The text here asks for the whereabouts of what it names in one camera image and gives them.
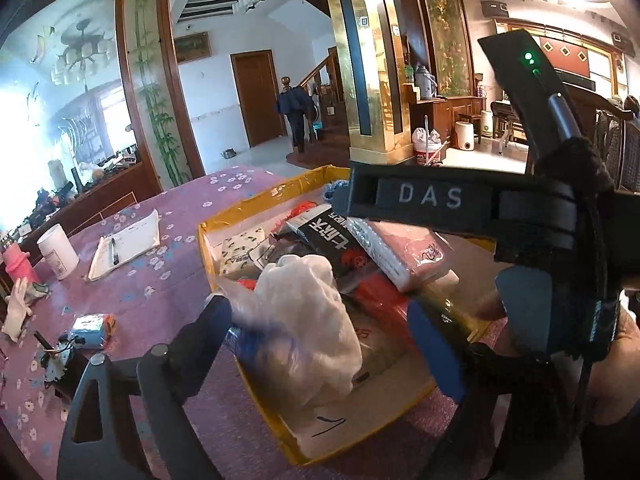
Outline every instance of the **wooden banister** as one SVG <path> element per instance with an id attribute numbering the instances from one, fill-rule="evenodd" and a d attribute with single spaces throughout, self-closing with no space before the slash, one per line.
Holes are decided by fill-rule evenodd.
<path id="1" fill-rule="evenodd" d="M 333 57 L 337 57 L 335 52 L 331 52 L 327 57 L 325 57 L 319 64 L 316 66 L 309 74 L 300 82 L 298 86 L 306 86 L 309 81 L 311 81 L 316 75 L 320 73 L 320 71 L 329 64 Z"/>

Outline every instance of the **notebook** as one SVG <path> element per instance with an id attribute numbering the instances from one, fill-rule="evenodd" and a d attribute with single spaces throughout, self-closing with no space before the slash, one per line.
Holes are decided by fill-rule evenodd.
<path id="1" fill-rule="evenodd" d="M 140 254 L 160 245 L 159 221 L 158 211 L 154 209 L 149 216 L 131 224 L 122 231 L 100 237 L 87 276 L 89 281 L 98 280 L 113 269 L 123 266 Z M 113 263 L 114 250 L 117 254 L 116 264 Z"/>

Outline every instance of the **golden pillar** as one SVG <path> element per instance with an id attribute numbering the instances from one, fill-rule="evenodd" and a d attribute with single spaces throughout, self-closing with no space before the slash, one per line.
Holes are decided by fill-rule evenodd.
<path id="1" fill-rule="evenodd" d="M 413 156 L 404 59 L 394 0 L 328 0 L 344 86 L 351 160 Z"/>

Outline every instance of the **red wall decoration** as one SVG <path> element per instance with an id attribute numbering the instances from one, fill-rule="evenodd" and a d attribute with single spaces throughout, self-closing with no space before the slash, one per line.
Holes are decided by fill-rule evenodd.
<path id="1" fill-rule="evenodd" d="M 583 46 L 540 36 L 540 48 L 555 68 L 590 77 L 589 57 Z"/>

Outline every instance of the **mirror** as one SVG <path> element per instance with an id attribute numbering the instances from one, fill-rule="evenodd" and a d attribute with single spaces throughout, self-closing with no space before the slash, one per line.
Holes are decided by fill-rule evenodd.
<path id="1" fill-rule="evenodd" d="M 114 0 L 55 0 L 0 50 L 0 230 L 13 230 L 40 189 L 81 180 L 135 144 L 120 79 Z"/>

